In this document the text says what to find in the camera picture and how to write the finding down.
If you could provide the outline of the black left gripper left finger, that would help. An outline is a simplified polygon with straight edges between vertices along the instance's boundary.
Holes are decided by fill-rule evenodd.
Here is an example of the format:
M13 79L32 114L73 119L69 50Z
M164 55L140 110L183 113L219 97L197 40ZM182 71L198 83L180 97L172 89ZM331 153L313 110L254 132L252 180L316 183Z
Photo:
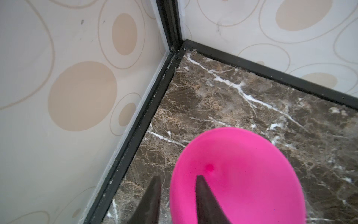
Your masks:
M154 176L128 224L157 224L160 214L161 180Z

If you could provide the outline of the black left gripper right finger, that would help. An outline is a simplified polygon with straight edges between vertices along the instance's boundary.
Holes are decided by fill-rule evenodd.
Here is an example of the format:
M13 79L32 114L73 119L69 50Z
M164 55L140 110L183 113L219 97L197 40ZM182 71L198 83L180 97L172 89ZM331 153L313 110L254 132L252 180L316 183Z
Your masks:
M202 175L196 177L195 194L198 224L230 224Z

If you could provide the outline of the pink plastic wine glass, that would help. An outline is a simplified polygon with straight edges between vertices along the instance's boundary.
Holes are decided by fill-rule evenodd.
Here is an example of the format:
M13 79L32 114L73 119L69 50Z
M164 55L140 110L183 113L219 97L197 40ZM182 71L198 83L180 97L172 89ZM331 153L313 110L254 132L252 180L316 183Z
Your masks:
M251 131L206 131L180 154L170 185L175 224L196 224L196 177L203 176L232 224L304 224L299 179L270 141Z

